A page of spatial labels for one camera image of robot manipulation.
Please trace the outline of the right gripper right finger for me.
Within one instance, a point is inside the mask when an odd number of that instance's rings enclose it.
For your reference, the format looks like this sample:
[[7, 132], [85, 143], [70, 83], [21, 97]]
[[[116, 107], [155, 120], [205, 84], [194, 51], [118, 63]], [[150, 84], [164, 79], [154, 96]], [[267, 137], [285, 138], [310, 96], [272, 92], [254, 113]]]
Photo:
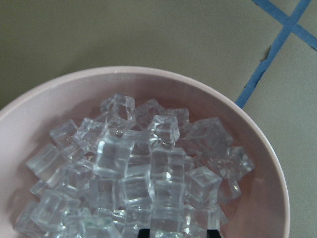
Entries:
[[221, 238], [218, 230], [207, 230], [207, 238]]

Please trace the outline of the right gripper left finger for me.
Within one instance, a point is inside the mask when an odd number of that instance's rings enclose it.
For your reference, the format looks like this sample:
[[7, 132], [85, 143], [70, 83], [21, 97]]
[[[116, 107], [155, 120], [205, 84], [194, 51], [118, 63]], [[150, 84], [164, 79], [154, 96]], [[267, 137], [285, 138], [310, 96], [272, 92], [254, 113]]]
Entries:
[[150, 238], [150, 229], [139, 229], [138, 238]]

